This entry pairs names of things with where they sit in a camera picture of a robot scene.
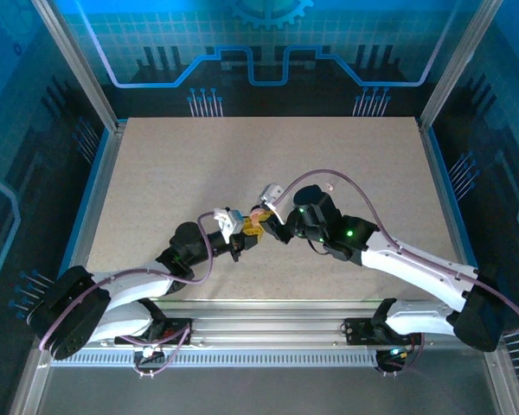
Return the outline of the long aluminium frame rail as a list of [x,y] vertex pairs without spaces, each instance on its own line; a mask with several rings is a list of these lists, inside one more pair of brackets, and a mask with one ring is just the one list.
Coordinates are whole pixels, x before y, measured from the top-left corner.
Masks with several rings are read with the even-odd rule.
[[[328,345],[345,341],[340,325],[346,318],[371,318],[382,301],[164,301],[154,298],[153,304],[165,318],[194,320],[190,344],[203,342],[208,346],[281,346]],[[122,342],[140,347],[142,343],[130,336]]]

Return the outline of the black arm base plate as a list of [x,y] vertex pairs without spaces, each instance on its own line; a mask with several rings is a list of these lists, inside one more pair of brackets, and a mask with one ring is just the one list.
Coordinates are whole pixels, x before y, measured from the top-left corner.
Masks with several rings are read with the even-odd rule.
[[371,318],[346,318],[340,325],[349,346],[418,346],[421,334],[399,335],[385,322]]
[[157,344],[177,345],[187,329],[189,332],[183,340],[183,345],[188,346],[191,340],[193,323],[194,320],[191,318],[168,318],[161,322],[155,342]]

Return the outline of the aluminium side rail blue trim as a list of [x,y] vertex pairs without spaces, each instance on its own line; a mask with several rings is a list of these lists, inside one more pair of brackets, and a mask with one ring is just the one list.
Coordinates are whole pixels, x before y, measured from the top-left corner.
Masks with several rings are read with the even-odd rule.
[[445,218],[446,227],[450,235],[453,250],[460,264],[466,268],[479,270],[471,242],[462,215],[459,210],[456,196],[452,190],[452,183],[448,176],[444,159],[440,152],[438,142],[433,134],[433,130],[421,132],[420,139],[426,153],[432,179],[439,197],[440,206]]
[[105,130],[100,139],[57,280],[61,279],[69,268],[75,265],[86,266],[89,261],[126,125],[127,119],[122,119],[115,132]]

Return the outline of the aluminium frame post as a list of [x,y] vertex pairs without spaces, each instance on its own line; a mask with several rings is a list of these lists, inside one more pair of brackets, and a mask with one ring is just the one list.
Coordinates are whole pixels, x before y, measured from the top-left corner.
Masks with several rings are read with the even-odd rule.
[[432,127],[502,4],[503,0],[481,0],[419,117],[421,134]]
[[30,0],[30,2],[54,39],[71,72],[80,83],[100,121],[111,134],[118,135],[125,123],[119,122],[86,56],[54,0]]

